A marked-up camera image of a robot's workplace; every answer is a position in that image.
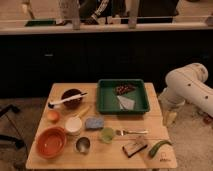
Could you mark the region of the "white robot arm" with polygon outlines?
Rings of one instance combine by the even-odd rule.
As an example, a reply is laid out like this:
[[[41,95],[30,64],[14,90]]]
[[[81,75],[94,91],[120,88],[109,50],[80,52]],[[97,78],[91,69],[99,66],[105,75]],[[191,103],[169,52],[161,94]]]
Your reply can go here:
[[[177,110],[186,101],[213,117],[213,88],[205,84],[207,79],[208,70],[201,63],[188,64],[166,75],[166,87],[158,96],[164,126],[175,120]]]

